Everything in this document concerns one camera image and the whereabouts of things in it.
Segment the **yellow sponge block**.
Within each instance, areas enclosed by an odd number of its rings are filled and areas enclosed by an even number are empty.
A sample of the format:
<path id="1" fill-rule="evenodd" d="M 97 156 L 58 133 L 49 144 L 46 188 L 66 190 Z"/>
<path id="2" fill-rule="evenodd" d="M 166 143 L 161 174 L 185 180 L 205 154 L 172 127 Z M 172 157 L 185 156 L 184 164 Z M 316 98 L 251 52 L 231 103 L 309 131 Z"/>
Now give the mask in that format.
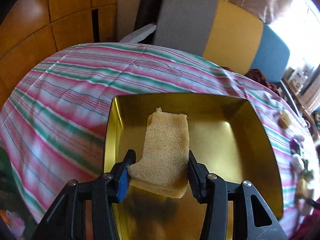
<path id="1" fill-rule="evenodd" d="M 280 113 L 278 124 L 283 129 L 288 129 L 292 121 L 289 114 L 286 111 Z"/>
<path id="2" fill-rule="evenodd" d="M 187 191 L 188 117 L 162 111 L 148 117 L 141 159 L 127 170 L 131 185 L 164 197 L 182 198 Z"/>

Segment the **white plastic ball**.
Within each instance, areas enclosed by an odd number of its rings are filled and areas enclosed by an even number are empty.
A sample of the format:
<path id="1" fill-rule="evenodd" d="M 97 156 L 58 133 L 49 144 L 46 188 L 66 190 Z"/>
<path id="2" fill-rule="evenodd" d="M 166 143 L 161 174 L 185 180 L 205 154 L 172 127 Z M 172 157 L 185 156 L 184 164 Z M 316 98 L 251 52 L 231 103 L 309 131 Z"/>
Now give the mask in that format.
<path id="1" fill-rule="evenodd" d="M 304 161 L 298 153 L 292 155 L 291 166 L 296 174 L 301 174 L 304 171 Z"/>

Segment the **gold metal tin box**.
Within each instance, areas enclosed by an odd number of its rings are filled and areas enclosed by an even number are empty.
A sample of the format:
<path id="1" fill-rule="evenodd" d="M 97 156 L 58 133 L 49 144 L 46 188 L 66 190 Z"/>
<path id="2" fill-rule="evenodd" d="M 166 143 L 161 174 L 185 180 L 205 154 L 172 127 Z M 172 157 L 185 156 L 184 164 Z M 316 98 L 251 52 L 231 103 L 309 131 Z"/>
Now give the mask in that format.
<path id="1" fill-rule="evenodd" d="M 195 159 L 230 183 L 222 225 L 226 239 L 285 239 L 278 222 L 284 207 L 275 153 L 246 99 L 191 93 L 115 97 L 107 123 L 105 172 L 128 150 L 142 157 L 148 118 L 157 108 L 188 117 Z M 113 206 L 120 239 L 204 239 L 206 209 L 191 189 L 181 198 L 169 198 L 134 186 Z"/>

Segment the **striped pink green bedsheet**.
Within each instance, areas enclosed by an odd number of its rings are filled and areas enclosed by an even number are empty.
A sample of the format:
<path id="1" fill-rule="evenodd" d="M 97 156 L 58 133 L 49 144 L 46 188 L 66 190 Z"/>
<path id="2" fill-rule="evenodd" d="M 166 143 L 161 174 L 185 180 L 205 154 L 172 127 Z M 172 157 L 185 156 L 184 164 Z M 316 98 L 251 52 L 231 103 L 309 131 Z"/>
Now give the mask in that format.
<path id="1" fill-rule="evenodd" d="M 70 179 L 91 180 L 102 171 L 111 101 L 124 94 L 208 93 L 247 99 L 276 156 L 283 191 L 280 224 L 291 237 L 301 218 L 294 204 L 297 180 L 290 142 L 302 135 L 305 156 L 319 172 L 312 137 L 295 113 L 288 131 L 278 114 L 288 104 L 249 78 L 186 52 L 129 43 L 79 44 L 36 65 L 1 109 L 1 151 L 10 159 L 18 191 L 39 222 Z"/>

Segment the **dark red cloth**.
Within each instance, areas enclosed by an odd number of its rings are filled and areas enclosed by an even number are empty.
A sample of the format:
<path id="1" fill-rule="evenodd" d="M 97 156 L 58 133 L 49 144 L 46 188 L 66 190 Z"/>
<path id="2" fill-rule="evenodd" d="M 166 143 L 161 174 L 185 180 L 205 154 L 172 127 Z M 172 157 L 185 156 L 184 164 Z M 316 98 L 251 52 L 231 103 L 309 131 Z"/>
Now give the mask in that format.
<path id="1" fill-rule="evenodd" d="M 273 91 L 274 93 L 277 94 L 277 96 L 280 96 L 277 87 L 275 84 L 267 81 L 266 77 L 264 74 L 259 70 L 259 69 L 250 69 L 245 76 L 263 86 L 268 88 L 269 90 Z"/>

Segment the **white box on shelf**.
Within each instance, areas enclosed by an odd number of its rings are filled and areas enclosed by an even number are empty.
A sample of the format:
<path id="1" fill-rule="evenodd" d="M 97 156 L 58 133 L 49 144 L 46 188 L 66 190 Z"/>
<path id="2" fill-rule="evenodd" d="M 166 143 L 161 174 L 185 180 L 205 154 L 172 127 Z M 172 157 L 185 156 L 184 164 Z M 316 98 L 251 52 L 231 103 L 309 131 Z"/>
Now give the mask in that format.
<path id="1" fill-rule="evenodd" d="M 296 90 L 301 90 L 306 80 L 307 77 L 300 69 L 295 70 L 290 77 L 290 83 Z"/>

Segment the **grey yellow blue chair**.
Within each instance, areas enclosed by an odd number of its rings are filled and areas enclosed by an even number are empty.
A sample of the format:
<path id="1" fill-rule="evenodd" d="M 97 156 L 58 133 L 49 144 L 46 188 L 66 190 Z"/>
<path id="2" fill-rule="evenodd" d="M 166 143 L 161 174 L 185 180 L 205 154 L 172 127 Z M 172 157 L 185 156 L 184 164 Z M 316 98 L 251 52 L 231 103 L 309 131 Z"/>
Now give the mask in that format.
<path id="1" fill-rule="evenodd" d="M 225 0 L 162 0 L 156 23 L 121 39 L 143 42 L 197 56 L 245 75 L 260 70 L 266 80 L 279 83 L 290 51 L 266 24 Z"/>

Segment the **orange wooden wardrobe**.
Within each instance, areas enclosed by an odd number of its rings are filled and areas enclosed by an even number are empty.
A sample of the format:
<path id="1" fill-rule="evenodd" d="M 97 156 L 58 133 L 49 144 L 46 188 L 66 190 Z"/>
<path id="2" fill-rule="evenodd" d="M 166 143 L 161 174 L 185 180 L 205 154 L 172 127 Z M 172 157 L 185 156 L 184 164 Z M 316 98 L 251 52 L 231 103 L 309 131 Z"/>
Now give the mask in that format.
<path id="1" fill-rule="evenodd" d="M 1 103 L 22 77 L 67 47 L 110 42 L 118 0 L 17 0 L 1 22 Z"/>

